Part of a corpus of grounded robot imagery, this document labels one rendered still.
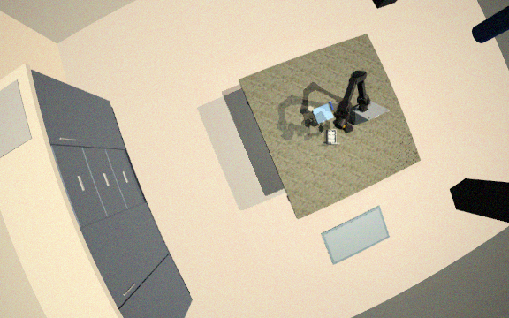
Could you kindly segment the light blue mat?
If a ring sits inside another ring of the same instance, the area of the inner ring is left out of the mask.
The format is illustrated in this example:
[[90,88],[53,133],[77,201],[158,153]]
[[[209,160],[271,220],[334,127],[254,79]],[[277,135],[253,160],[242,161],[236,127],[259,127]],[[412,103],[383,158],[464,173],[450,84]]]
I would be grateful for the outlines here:
[[313,113],[315,115],[317,124],[320,124],[327,119],[330,120],[333,118],[332,112],[330,110],[330,106],[328,104],[324,104],[324,105],[320,106],[319,108],[314,109]]

